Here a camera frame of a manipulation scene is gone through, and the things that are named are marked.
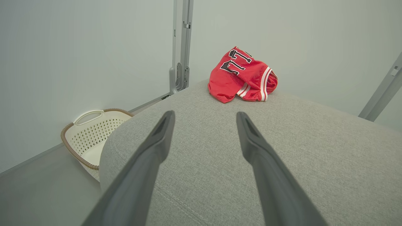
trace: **gray sofa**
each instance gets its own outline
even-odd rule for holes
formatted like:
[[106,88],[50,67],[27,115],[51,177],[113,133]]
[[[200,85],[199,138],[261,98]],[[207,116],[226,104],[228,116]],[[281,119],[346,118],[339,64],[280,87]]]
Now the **gray sofa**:
[[330,224],[402,222],[402,134],[278,91],[266,102],[222,104],[202,81],[122,124],[100,161],[105,190],[162,114],[174,110],[147,224],[264,224],[236,113],[246,112]]

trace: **metal bracket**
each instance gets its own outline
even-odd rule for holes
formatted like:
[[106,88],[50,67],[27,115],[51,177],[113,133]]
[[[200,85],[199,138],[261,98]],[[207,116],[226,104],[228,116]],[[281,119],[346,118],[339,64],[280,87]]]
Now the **metal bracket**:
[[183,21],[183,28],[188,28],[188,29],[190,29],[190,27],[191,27],[191,23],[185,24],[184,21]]
[[177,67],[176,67],[176,72],[177,72],[177,76],[176,76],[176,88],[178,88],[179,90],[181,89],[181,86],[180,86],[180,81],[181,81],[181,74],[182,74],[182,71],[181,71],[181,63],[177,63]]
[[184,87],[189,86],[189,76],[190,76],[190,68],[188,66],[184,67]]
[[400,68],[398,68],[398,66],[395,66],[395,67],[392,69],[392,71],[391,71],[390,74],[395,77],[396,74],[398,74],[399,70],[400,70]]

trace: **gray floor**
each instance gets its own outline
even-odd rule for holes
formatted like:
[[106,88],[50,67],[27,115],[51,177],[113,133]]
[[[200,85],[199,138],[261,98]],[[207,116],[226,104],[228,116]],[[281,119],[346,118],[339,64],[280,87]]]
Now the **gray floor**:
[[0,226],[81,225],[100,198],[100,189],[99,182],[61,146],[0,177]]

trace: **white plastic basket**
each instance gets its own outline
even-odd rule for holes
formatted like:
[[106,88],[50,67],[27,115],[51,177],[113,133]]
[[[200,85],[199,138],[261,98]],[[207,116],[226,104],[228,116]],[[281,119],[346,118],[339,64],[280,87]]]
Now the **white plastic basket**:
[[[85,121],[89,116],[95,117]],[[132,116],[133,114],[121,109],[85,112],[63,129],[62,141],[85,170],[99,181],[99,160],[106,139]]]

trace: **metal frame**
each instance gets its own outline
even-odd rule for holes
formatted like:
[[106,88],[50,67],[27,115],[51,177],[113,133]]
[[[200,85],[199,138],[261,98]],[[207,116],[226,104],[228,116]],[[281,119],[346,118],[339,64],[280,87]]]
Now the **metal frame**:
[[190,76],[189,59],[190,59],[191,29],[193,27],[192,25],[193,6],[194,6],[194,0],[183,0],[180,63],[178,63],[175,66],[177,0],[174,1],[173,64],[172,68],[170,68],[169,70],[170,95],[173,95],[178,91],[183,90],[189,86],[189,76]]
[[373,96],[359,114],[360,118],[374,121],[402,86],[402,52],[388,71]]

